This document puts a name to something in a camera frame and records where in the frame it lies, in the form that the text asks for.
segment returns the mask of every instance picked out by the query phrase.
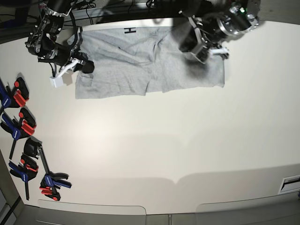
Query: white tabletop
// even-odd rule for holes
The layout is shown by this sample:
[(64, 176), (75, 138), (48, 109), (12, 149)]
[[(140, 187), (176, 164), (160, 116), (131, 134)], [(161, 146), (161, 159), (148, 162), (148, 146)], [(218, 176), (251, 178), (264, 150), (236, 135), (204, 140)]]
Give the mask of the white tabletop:
[[(138, 23), (147, 21), (117, 24)], [(265, 22), (226, 43), (224, 88), (76, 100), (76, 74), (73, 84), (51, 87), (50, 66), (28, 53), (26, 39), (0, 45), (0, 76), (10, 85), (19, 72), (25, 78), (34, 136), (50, 169), (73, 184), (61, 188), (61, 202), (195, 212), (202, 203), (276, 195), (285, 176), (300, 174), (299, 40), (300, 26)], [(19, 110), (6, 112), (17, 117)], [(7, 164), (12, 141), (0, 129)], [(15, 164), (24, 143), (17, 142)], [(38, 189), (45, 173), (37, 163), (29, 201), (13, 177), (24, 203), (36, 206), (49, 200)]]

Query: white table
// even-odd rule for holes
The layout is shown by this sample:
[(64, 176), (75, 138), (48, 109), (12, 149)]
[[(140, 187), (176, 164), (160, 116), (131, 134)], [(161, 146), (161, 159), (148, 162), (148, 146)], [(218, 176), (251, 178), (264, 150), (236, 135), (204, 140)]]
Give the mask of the white table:
[[(265, 22), (227, 43), (224, 88), (76, 100), (76, 74), (73, 84), (51, 87), (49, 65), (28, 53), (25, 39), (0, 45), (0, 76), (13, 85), (22, 72), (27, 82), (34, 136), (50, 169), (69, 174), (73, 184), (59, 191), (61, 202), (142, 206), (147, 214), (195, 212), (203, 203), (277, 195), (284, 177), (300, 174), (299, 40), (300, 26)], [(6, 112), (17, 117), (19, 110)], [(12, 141), (1, 129), (7, 164)], [(17, 142), (15, 164), (24, 143)], [(37, 163), (29, 201), (24, 183), (13, 177), (24, 203), (35, 206), (49, 200), (38, 189), (44, 170)]]

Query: blue clamp handle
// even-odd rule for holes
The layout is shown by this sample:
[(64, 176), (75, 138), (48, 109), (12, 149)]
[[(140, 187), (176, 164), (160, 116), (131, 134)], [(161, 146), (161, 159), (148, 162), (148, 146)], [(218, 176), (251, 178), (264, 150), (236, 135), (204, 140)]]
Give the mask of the blue clamp handle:
[(49, 175), (45, 176), (45, 181), (46, 181), (47, 186), (49, 186), (49, 187), (54, 187), (54, 185), (57, 185), (57, 186), (62, 186), (62, 187), (66, 187), (66, 188), (71, 188), (71, 186), (72, 186), (69, 182), (64, 181), (64, 180), (54, 181), (51, 178), (51, 176), (49, 176)]
[(2, 100), (1, 100), (1, 103), (2, 103), (2, 106), (3, 108), (8, 108), (11, 104), (11, 98), (10, 96), (8, 95), (2, 81), (0, 80), (0, 94), (2, 95)]
[(24, 182), (28, 182), (28, 175), (26, 173), (22, 172), (16, 164), (14, 164), (13, 162), (9, 162), (8, 165), (10, 168), (12, 168), (16, 173), (18, 173), (21, 176), (21, 179)]
[(10, 118), (6, 114), (3, 114), (2, 118), (5, 121), (5, 123), (7, 124), (7, 126), (12, 130), (11, 136), (15, 140), (19, 140), (20, 136), (21, 136), (21, 131), (15, 127), (15, 124), (10, 120)]

